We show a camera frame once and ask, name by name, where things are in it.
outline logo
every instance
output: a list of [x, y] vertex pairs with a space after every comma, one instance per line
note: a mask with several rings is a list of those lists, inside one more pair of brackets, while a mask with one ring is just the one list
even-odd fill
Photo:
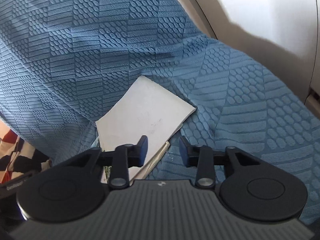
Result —
[[21, 186], [24, 182], [25, 182], [25, 180], [24, 180], [24, 181], [20, 181], [20, 182], [18, 182], [18, 183], [16, 183], [16, 184], [12, 184], [11, 186], [7, 186], [7, 190], [11, 190], [11, 189], [13, 189], [13, 188], [15, 188], [15, 187], [19, 187], [19, 186]]
[[164, 186], [165, 184], [166, 184], [166, 183], [165, 183], [164, 181], [161, 181], [161, 182], [158, 183], [158, 186], [162, 187], [162, 186]]

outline circular pad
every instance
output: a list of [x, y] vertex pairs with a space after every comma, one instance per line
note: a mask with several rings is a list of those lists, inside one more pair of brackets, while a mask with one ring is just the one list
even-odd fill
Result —
[[298, 218], [307, 201], [302, 181], [281, 169], [263, 165], [241, 167], [220, 187], [219, 196], [231, 212], [256, 221]]
[[275, 179], [254, 179], [248, 184], [249, 193], [260, 199], [270, 200], [280, 197], [285, 188], [283, 184]]
[[104, 196], [100, 181], [83, 168], [55, 167], [21, 185], [17, 202], [27, 218], [62, 223], [93, 212]]

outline textured fabric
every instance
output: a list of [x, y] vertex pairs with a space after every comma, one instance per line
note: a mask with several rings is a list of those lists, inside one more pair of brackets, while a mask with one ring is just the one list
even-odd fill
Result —
[[[2, 118], [55, 163], [92, 144], [94, 121], [141, 74], [197, 107], [181, 130], [191, 143], [236, 145], [296, 175], [309, 193], [301, 219], [320, 217], [320, 121], [177, 0], [0, 0]], [[150, 178], [194, 178], [176, 138]]]

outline silver screw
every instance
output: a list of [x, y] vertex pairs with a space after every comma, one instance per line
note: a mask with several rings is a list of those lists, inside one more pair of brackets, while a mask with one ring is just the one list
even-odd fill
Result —
[[125, 185], [126, 181], [123, 178], [114, 178], [111, 180], [111, 184], [115, 187], [121, 187]]
[[209, 179], [209, 178], [201, 178], [198, 180], [198, 184], [204, 187], [211, 186], [213, 182], [214, 182], [213, 179]]

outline paper booklet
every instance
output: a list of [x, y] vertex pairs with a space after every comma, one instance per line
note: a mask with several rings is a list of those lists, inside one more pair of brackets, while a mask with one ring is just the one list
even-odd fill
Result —
[[100, 118], [97, 124], [100, 146], [113, 151], [119, 145], [137, 144], [142, 135], [148, 137], [148, 152], [144, 166], [129, 168], [129, 179], [146, 175], [165, 151], [169, 138], [196, 109], [167, 89], [145, 76], [140, 76], [125, 95]]

